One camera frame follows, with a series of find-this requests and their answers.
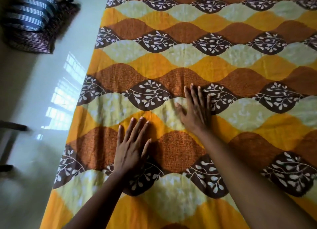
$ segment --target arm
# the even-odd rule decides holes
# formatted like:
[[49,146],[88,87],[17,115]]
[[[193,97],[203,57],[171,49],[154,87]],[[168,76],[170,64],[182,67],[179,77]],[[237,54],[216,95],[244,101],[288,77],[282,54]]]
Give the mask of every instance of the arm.
[[184,91],[187,113],[176,104],[181,121],[204,145],[249,227],[317,228],[317,222],[292,199],[237,159],[228,145],[212,133],[211,96],[208,95],[205,105],[200,87],[198,96],[193,85],[190,92],[186,87]]
[[135,125],[135,121],[136,119],[131,119],[125,136],[123,126],[119,126],[112,174],[64,229],[106,228],[126,182],[145,160],[146,151],[151,142],[149,139],[145,146],[142,146],[149,121],[144,126],[143,117],[139,119],[137,125]]

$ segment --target right hand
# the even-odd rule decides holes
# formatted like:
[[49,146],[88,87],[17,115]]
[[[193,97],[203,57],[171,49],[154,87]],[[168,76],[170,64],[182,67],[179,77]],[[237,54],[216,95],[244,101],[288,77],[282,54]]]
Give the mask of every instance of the right hand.
[[187,100],[187,113],[179,103],[175,104],[176,111],[185,128],[198,136],[202,130],[210,130],[211,128],[211,96],[208,94],[207,104],[205,104],[201,87],[198,86],[197,96],[193,84],[191,84],[190,91],[184,86],[184,92]]

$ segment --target forearm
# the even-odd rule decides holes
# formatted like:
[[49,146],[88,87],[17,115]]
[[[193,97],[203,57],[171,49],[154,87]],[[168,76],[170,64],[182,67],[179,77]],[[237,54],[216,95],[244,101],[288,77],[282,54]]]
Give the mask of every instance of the forearm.
[[237,159],[210,131],[200,131],[198,137],[251,228],[316,228],[293,200]]
[[113,172],[64,229],[105,229],[125,186],[124,176]]

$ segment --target bedsheet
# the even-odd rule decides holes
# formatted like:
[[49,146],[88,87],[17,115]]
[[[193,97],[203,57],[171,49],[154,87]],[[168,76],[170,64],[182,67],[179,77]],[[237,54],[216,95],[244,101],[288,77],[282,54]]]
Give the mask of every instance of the bedsheet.
[[108,228],[247,228],[174,103],[212,94],[214,132],[317,219],[317,0],[108,0],[41,228],[61,228],[113,170],[119,124],[150,155]]

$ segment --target left hand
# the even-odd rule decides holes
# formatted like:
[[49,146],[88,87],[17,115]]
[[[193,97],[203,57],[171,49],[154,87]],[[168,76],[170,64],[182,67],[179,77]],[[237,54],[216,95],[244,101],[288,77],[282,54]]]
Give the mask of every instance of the left hand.
[[149,127],[149,121],[143,126],[144,117],[141,117],[137,124],[136,119],[132,118],[129,127],[124,135],[124,127],[119,126],[117,150],[114,157],[113,172],[121,176],[130,175],[137,166],[146,159],[146,152],[151,143],[149,139],[145,146],[143,140],[146,129]]

